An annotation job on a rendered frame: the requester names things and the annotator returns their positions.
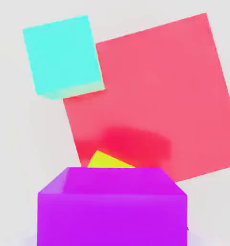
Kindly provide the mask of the large red box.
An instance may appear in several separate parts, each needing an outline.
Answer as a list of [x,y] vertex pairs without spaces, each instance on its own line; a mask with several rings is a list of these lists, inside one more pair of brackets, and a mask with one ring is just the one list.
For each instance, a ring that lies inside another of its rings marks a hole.
[[96,49],[105,90],[63,101],[82,166],[102,151],[174,181],[230,167],[230,96],[205,13]]

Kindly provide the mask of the small cyan cube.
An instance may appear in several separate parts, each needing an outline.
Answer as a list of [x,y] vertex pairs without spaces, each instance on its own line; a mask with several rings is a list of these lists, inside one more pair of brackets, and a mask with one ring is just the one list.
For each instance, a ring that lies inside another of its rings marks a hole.
[[23,29],[36,94],[63,99],[104,90],[86,15]]

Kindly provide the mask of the small yellow cube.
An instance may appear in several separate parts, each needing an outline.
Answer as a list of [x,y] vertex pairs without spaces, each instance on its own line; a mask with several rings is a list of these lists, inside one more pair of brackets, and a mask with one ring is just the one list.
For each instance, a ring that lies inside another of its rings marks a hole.
[[101,151],[96,151],[92,156],[88,168],[135,168]]

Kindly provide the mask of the small purple cube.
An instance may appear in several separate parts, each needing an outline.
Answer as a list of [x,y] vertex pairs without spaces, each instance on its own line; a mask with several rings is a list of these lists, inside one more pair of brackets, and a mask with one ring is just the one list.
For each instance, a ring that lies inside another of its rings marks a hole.
[[187,246],[187,195],[159,168],[67,168],[38,193],[37,246]]

